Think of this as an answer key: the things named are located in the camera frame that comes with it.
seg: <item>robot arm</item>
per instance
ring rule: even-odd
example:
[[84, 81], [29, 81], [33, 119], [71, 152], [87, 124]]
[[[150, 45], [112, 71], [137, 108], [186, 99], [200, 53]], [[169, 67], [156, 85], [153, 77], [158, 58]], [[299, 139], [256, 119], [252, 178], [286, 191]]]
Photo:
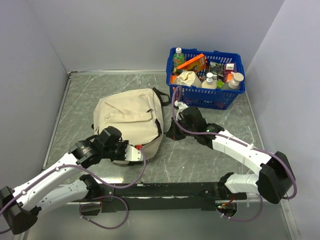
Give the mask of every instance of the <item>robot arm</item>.
[[[230, 172], [220, 179], [231, 193], [255, 193], [260, 194], [270, 203], [280, 202], [293, 183], [278, 160], [256, 150], [253, 144], [247, 144], [236, 138], [223, 127], [215, 123], [207, 123], [196, 107], [188, 107], [185, 103], [178, 101], [175, 101], [174, 105], [178, 108], [178, 113], [175, 119], [172, 118], [171, 127], [166, 134], [168, 138], [179, 141], [186, 136], [194, 137], [199, 144], [225, 153], [252, 170], [254, 174]], [[187, 133], [177, 126], [175, 120], [187, 130]], [[191, 134], [204, 132], [217, 135]], [[295, 178], [286, 155], [280, 151], [274, 155], [282, 160]]]
[[2, 188], [0, 210], [12, 233], [23, 233], [35, 224], [38, 215], [68, 202], [83, 199], [94, 187], [99, 187], [93, 177], [59, 187], [83, 168], [98, 164], [101, 159], [143, 161], [141, 151], [128, 143], [122, 140], [118, 129], [110, 126], [99, 135], [78, 141], [58, 162], [30, 181], [14, 189], [7, 186]]

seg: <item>orange box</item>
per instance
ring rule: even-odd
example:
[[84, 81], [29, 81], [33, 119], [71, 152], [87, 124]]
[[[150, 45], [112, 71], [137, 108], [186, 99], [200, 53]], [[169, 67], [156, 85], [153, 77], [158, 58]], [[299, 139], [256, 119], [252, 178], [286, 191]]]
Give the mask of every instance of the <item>orange box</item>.
[[229, 73], [229, 74], [228, 74], [228, 77], [226, 78], [225, 83], [230, 82], [230, 81], [232, 80], [232, 78], [233, 78], [233, 77], [234, 77], [234, 75], [233, 75], [232, 73]]
[[176, 69], [185, 69], [187, 71], [194, 71], [198, 73], [207, 67], [207, 59], [203, 53], [191, 58], [189, 61], [177, 66]]
[[174, 84], [177, 77], [178, 77], [177, 75], [172, 75], [170, 78], [170, 84]]

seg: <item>plastic bottle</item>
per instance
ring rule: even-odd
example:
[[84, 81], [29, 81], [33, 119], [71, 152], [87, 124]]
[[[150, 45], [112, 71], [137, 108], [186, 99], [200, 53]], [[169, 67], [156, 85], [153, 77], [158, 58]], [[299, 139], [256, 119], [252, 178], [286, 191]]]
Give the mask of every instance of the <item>plastic bottle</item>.
[[182, 53], [181, 47], [175, 49], [175, 54], [173, 55], [173, 66], [178, 67], [185, 62], [185, 55]]
[[240, 72], [231, 72], [232, 79], [228, 81], [227, 83], [223, 84], [221, 87], [221, 90], [233, 90], [237, 91], [239, 90], [239, 83], [241, 83], [245, 77]]
[[172, 69], [172, 72], [173, 72], [175, 75], [180, 75], [180, 74], [182, 74], [182, 73], [185, 72], [185, 71], [187, 71], [187, 70], [185, 70], [185, 69], [177, 69], [176, 67], [174, 67], [174, 68]]
[[203, 81], [201, 87], [203, 89], [216, 89], [217, 88], [217, 75], [214, 75], [212, 72], [206, 74], [206, 80]]

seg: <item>small box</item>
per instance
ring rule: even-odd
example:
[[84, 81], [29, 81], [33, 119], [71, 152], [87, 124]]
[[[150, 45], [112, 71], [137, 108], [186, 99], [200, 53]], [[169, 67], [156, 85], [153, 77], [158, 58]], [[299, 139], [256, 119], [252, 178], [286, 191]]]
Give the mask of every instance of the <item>small box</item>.
[[207, 59], [203, 53], [191, 58], [190, 60], [182, 63], [181, 65], [177, 66], [176, 69], [185, 69], [187, 71], [193, 71], [198, 73], [205, 69], [207, 66]]
[[224, 65], [224, 82], [227, 83], [232, 79], [232, 74], [235, 69], [235, 64], [234, 63], [227, 63]]
[[177, 77], [178, 77], [177, 75], [171, 75], [170, 84], [174, 84]]

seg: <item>food package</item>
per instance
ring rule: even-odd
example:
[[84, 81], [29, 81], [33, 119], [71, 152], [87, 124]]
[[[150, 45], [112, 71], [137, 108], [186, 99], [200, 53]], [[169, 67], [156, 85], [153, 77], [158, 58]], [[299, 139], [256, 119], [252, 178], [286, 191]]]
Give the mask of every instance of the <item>food package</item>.
[[184, 69], [187, 71], [194, 71], [198, 73], [205, 69], [207, 66], [207, 59], [203, 53], [191, 58], [190, 60], [182, 63], [181, 65], [177, 66], [176, 69]]
[[173, 84], [201, 88], [201, 81], [194, 71], [184, 71], [175, 78]]

